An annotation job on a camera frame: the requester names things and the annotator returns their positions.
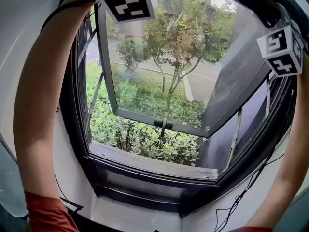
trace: black and white marker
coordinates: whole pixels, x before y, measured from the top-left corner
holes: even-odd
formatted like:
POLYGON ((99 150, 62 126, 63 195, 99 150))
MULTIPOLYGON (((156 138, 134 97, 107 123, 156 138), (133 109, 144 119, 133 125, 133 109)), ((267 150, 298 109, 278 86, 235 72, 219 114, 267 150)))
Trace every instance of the black and white marker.
POLYGON ((157 0, 99 0, 116 23, 155 19, 157 0))
POLYGON ((259 39, 262 57, 277 77, 302 73, 303 44, 290 25, 259 39))

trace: open window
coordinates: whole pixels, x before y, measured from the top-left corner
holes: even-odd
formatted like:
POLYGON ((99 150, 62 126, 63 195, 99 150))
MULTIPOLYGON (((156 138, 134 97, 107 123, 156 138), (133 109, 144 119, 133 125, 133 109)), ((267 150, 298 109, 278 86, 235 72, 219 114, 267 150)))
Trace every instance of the open window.
POLYGON ((275 78, 256 43, 280 15, 238 1, 246 7, 158 0, 156 20, 119 25, 103 6, 89 12, 60 104, 97 195, 185 215, 241 181, 282 137, 295 81, 275 78))

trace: cable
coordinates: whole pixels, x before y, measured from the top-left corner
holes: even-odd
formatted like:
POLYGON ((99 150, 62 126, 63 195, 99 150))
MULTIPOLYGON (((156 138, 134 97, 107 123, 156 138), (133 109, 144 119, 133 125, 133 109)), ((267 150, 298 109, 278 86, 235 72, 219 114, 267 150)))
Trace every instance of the cable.
POLYGON ((92 12, 91 15, 87 16, 87 17, 84 19, 84 21, 86 21, 88 18, 90 18, 94 13, 95 13, 95 11, 92 12))
POLYGON ((55 9, 49 16, 48 18, 45 20, 41 31, 43 30, 43 28, 46 26, 46 24, 50 21, 51 18, 53 18, 56 14, 58 14, 60 11, 63 11, 65 9, 68 8, 72 8, 72 7, 80 7, 83 6, 85 4, 89 4, 89 3, 96 3, 96 0, 78 0, 78 1, 73 1, 73 2, 68 2, 64 5, 61 5, 60 7, 58 7, 57 9, 55 9))
MULTIPOLYGON (((291 109, 290 106, 291 106, 291 101, 292 101, 293 93, 294 93, 294 92, 291 93, 290 101, 289 101, 289 104, 288 104, 288 110, 287 110, 287 112, 286 112, 284 121, 286 120, 286 118, 287 118, 287 116, 288 116, 288 114, 289 114, 289 112, 290 112, 290 109, 291 109)), ((233 214, 233 212, 236 210, 236 208, 237 208, 237 206, 238 206, 238 203, 239 203, 240 200, 243 198, 243 196, 246 194, 246 192, 247 192, 247 191, 253 186, 253 184, 256 182, 256 180, 257 180, 258 177, 260 176, 260 174, 261 174, 261 172, 263 171, 263 169, 264 169, 267 165, 274 163, 275 161, 279 160, 279 159, 283 156, 283 154, 282 154, 282 155, 281 155, 280 157, 278 157, 277 159, 275 159, 275 160, 273 160, 273 161, 267 163, 267 162, 270 160, 270 158, 271 158, 273 152, 275 151, 276 145, 281 141, 281 135, 282 135, 282 133, 283 133, 283 128, 284 128, 284 126, 281 127, 281 129, 280 129, 280 131, 279 131, 279 133, 278 133, 278 139, 277 139, 276 143, 274 144, 274 147, 272 148, 272 150, 271 150, 270 153, 268 154, 268 156, 267 156, 266 160, 264 161, 264 163, 262 163, 262 165, 261 165, 256 171, 253 172, 253 174, 252 174, 252 176, 251 176, 251 179, 250 179, 250 181, 249 181, 249 183, 248 183, 246 189, 245 189, 239 196, 236 196, 236 197, 235 197, 235 201, 234 201, 232 207, 228 208, 229 213, 228 213, 228 215, 227 215, 227 218, 221 223, 221 225, 220 225, 218 228, 217 228, 217 225, 218 225, 218 221, 217 221, 216 227, 215 227, 215 229, 214 229, 213 232, 220 232, 220 231, 222 231, 222 230, 224 229, 224 227, 225 227, 225 226, 227 225, 227 223, 228 223, 228 220, 229 220, 230 216, 231 216, 231 215, 233 214)))
POLYGON ((62 195, 64 196, 64 198, 60 197, 60 199, 63 200, 64 202, 66 202, 66 203, 68 203, 68 204, 70 204, 70 205, 76 207, 76 210, 74 210, 74 211, 70 214, 70 216, 72 217, 75 213, 77 213, 78 211, 82 210, 84 207, 81 206, 81 205, 79 205, 79 204, 76 204, 76 203, 74 203, 74 202, 72 202, 72 201, 70 201, 70 200, 68 200, 67 197, 64 195, 63 191, 61 190, 61 187, 60 187, 60 185, 59 185, 59 182, 58 182, 58 180, 57 180, 56 175, 55 175, 55 178, 56 178, 56 182, 57 182, 57 184, 58 184, 59 190, 60 190, 60 192, 62 193, 62 195))
POLYGON ((61 188, 60 188, 60 185, 59 185, 59 182, 58 182, 58 180, 57 180, 56 175, 55 175, 55 178, 56 178, 56 182, 57 182, 57 184, 58 184, 58 187, 59 187, 60 192, 62 193, 63 197, 65 197, 65 199, 67 200, 67 197, 64 195, 64 193, 62 192, 62 190, 61 190, 61 188))

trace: road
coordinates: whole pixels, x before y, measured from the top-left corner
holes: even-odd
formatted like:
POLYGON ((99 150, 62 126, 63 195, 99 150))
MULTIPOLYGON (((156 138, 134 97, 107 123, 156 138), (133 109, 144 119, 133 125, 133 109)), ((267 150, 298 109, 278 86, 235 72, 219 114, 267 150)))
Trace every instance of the road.
MULTIPOLYGON (((123 61, 119 58, 118 53, 116 52, 116 47, 119 41, 109 41, 108 48, 109 48, 109 56, 111 62, 116 63, 123 63, 123 61)), ((89 44, 87 53, 86 53, 86 62, 92 61, 94 59, 99 58, 99 50, 98 46, 92 41, 89 44)), ((197 62, 197 58, 193 59, 192 65, 197 62)), ((151 70, 160 69, 156 66, 152 59, 145 61, 139 65, 140 67, 148 68, 151 70)), ((208 101, 215 82, 218 78, 219 72, 221 69, 220 64, 212 64, 212 63, 199 63, 196 68, 187 76, 190 89, 192 92, 193 99, 198 101, 208 101)), ((165 73, 173 74, 174 67, 168 64, 162 65, 162 70, 165 73)))

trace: window latch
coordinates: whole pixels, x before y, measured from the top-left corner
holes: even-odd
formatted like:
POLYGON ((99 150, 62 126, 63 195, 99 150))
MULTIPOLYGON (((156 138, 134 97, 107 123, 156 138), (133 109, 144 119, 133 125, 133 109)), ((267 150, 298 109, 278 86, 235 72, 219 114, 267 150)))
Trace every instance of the window latch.
POLYGON ((154 125, 161 127, 161 138, 164 137, 164 131, 165 129, 172 129, 173 127, 173 123, 168 122, 166 118, 162 119, 162 120, 155 120, 154 125))

